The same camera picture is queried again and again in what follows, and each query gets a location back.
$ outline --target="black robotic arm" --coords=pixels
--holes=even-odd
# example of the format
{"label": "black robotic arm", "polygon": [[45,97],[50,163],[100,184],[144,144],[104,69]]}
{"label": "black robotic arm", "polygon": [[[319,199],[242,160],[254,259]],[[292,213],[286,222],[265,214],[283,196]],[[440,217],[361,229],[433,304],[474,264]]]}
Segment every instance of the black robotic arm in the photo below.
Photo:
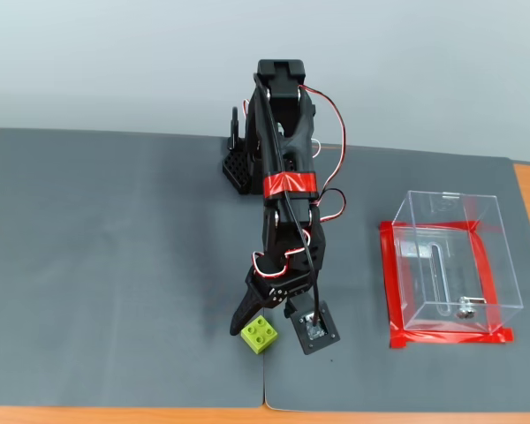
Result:
{"label": "black robotic arm", "polygon": [[[326,240],[321,225],[311,137],[315,107],[299,60],[261,60],[247,108],[246,137],[231,121],[230,153],[223,172],[241,194],[263,195],[263,253],[254,253],[247,291],[231,320],[237,335],[263,307],[286,300],[305,354],[339,340],[317,278]],[[314,299],[309,295],[314,291]]]}

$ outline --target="gray mat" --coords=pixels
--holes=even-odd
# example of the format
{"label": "gray mat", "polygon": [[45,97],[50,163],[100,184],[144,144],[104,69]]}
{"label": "gray mat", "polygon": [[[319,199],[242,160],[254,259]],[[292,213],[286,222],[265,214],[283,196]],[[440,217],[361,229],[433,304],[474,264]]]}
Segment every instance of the gray mat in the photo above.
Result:
{"label": "gray mat", "polygon": [[[334,159],[319,163],[328,175]],[[326,223],[320,274],[341,341],[304,356],[282,309],[267,318],[282,337],[265,354],[265,396],[301,411],[530,411],[530,226],[508,159],[353,149],[334,186],[348,209]],[[409,344],[389,348],[378,226],[407,190],[494,194],[524,303],[510,323],[513,344]],[[322,203],[324,214],[339,199]]]}
{"label": "gray mat", "polygon": [[0,131],[0,405],[261,405],[229,336],[261,201],[221,143]]}

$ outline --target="wooden table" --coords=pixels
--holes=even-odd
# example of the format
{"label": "wooden table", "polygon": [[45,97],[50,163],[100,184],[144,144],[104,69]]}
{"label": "wooden table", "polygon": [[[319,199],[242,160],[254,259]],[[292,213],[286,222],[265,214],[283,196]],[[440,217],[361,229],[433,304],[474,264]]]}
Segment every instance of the wooden table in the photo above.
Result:
{"label": "wooden table", "polygon": [[[514,165],[528,216],[530,217],[530,166]],[[256,409],[171,409],[171,408],[73,408],[46,406],[0,406],[0,424],[63,423],[319,423],[362,422],[396,423],[530,423],[530,413],[289,413],[273,411],[263,405]]]}

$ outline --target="clear acrylic box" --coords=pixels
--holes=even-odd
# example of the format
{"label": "clear acrylic box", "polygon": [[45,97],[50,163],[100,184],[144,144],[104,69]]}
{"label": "clear acrylic box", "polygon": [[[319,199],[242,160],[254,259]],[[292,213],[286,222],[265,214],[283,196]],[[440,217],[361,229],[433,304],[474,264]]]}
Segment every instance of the clear acrylic box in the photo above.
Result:
{"label": "clear acrylic box", "polygon": [[496,196],[408,192],[392,234],[406,330],[492,333],[522,309]]}

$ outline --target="gray wall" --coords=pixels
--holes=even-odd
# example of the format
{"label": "gray wall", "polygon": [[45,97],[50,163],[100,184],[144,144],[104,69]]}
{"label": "gray wall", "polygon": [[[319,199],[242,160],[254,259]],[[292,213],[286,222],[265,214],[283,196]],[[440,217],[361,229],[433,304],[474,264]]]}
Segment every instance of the gray wall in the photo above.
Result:
{"label": "gray wall", "polygon": [[530,161],[516,0],[0,0],[0,127],[225,135],[263,57],[303,59],[353,144]]}

